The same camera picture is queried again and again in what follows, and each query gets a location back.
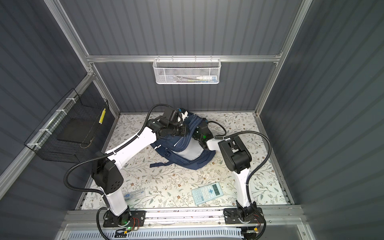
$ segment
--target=red wire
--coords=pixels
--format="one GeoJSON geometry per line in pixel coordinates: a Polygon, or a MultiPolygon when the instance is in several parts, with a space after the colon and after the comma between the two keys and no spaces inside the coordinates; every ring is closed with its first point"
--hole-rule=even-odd
{"type": "Polygon", "coordinates": [[[135,218],[135,217],[134,217],[133,219],[134,219],[134,220],[137,219],[137,224],[138,224],[137,229],[139,229],[139,227],[140,227],[139,219],[138,219],[138,218],[135,218]]]}
{"type": "Polygon", "coordinates": [[[261,223],[259,223],[259,221],[255,218],[255,220],[257,221],[257,223],[259,224],[259,227],[261,226],[261,223]]]}

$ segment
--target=gray corrugated wall panel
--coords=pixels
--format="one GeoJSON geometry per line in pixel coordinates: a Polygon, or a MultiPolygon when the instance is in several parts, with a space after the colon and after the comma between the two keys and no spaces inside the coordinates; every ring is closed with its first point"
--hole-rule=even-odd
{"type": "MultiPolygon", "coordinates": [[[[100,97],[94,84],[83,95],[100,97]]],[[[89,155],[101,150],[114,122],[107,111],[103,124],[89,148],[89,155]]],[[[66,188],[65,172],[73,163],[43,161],[35,156],[0,201],[1,239],[53,239],[68,210],[73,210],[81,192],[66,188]]],[[[69,181],[82,187],[88,181],[91,165],[84,165],[71,173],[69,181]]]]}
{"type": "Polygon", "coordinates": [[[151,63],[96,63],[121,112],[157,103],[190,111],[254,110],[273,63],[222,63],[219,84],[157,84],[151,63]]]}
{"type": "Polygon", "coordinates": [[[91,55],[273,55],[299,0],[62,1],[91,55]]]}
{"type": "Polygon", "coordinates": [[[86,72],[41,1],[0,1],[0,173],[86,72]]]}
{"type": "Polygon", "coordinates": [[[314,1],[261,114],[317,239],[382,236],[383,10],[314,1]]]}

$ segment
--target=calculator display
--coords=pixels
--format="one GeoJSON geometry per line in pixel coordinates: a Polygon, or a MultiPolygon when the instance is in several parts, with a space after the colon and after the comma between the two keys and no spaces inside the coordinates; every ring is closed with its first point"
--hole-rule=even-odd
{"type": "Polygon", "coordinates": [[[219,195],[220,193],[218,192],[216,184],[212,185],[212,187],[214,188],[216,196],[219,195]]]}

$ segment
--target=white wire mesh basket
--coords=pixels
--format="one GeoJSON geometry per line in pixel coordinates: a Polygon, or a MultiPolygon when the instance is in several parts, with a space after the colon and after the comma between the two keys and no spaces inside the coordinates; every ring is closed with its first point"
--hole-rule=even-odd
{"type": "Polygon", "coordinates": [[[218,61],[153,61],[158,84],[217,84],[221,62],[218,61]]]}

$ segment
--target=floral pattern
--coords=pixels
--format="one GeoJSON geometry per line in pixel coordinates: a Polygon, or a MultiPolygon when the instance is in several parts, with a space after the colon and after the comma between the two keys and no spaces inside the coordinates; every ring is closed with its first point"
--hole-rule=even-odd
{"type": "MultiPolygon", "coordinates": [[[[204,113],[198,115],[220,123],[228,133],[243,130],[258,131],[252,113],[204,113]]],[[[145,117],[144,114],[120,115],[108,149],[116,147],[138,132],[145,117]]],[[[214,135],[222,134],[222,129],[216,124],[209,124],[209,128],[214,135]]],[[[266,148],[260,136],[242,134],[240,138],[252,155],[252,170],[262,162],[266,155],[266,148]]],[[[155,162],[167,162],[167,160],[148,145],[121,169],[124,178],[122,186],[124,194],[145,189],[145,197],[127,201],[130,208],[195,207],[191,190],[215,182],[220,184],[224,196],[199,206],[235,205],[235,180],[223,162],[220,153],[217,153],[206,166],[198,170],[186,169],[176,164],[149,168],[149,165],[155,162]]],[[[253,175],[250,187],[258,205],[286,204],[270,161],[253,175]]],[[[103,206],[105,205],[101,196],[91,192],[87,193],[82,209],[99,209],[103,206]]]]}

